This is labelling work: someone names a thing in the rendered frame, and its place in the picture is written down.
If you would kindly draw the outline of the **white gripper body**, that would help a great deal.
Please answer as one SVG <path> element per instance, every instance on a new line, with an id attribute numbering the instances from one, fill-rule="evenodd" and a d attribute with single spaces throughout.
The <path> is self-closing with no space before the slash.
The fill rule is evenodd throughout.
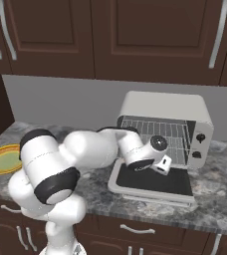
<path id="1" fill-rule="evenodd" d="M 167 175 L 170 171 L 170 167 L 167 165 L 167 166 L 159 166 L 159 165 L 153 165 L 151 167 L 155 172 L 158 172 L 162 175 Z"/>

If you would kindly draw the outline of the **toaster oven door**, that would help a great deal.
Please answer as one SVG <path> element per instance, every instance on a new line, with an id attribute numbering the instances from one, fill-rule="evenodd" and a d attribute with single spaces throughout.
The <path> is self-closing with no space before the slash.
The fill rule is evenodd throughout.
<path id="1" fill-rule="evenodd" d="M 108 183 L 109 190 L 126 199 L 156 201 L 158 203 L 189 207 L 195 202 L 186 169 L 172 168 L 167 175 L 153 169 L 130 170 L 119 158 Z"/>

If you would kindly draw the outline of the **white toaster oven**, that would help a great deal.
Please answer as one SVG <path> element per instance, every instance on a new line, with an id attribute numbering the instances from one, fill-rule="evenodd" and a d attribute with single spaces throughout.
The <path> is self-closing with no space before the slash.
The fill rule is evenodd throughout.
<path id="1" fill-rule="evenodd" d="M 130 91 L 125 95 L 118 118 L 122 116 L 190 121 L 193 123 L 192 139 L 184 137 L 187 164 L 172 166 L 198 169 L 204 165 L 214 126 L 201 96 Z M 200 133 L 205 135 L 203 142 L 196 139 Z M 140 134 L 143 142 L 148 142 L 152 136 Z M 201 152 L 202 157 L 192 157 L 194 151 Z"/>

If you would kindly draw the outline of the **yellow and green plate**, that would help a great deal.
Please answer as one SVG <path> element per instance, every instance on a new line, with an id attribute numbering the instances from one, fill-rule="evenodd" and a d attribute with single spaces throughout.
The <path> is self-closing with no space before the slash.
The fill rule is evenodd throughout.
<path id="1" fill-rule="evenodd" d="M 19 153 L 20 145 L 18 143 L 0 146 L 0 175 L 12 173 L 22 167 Z"/>

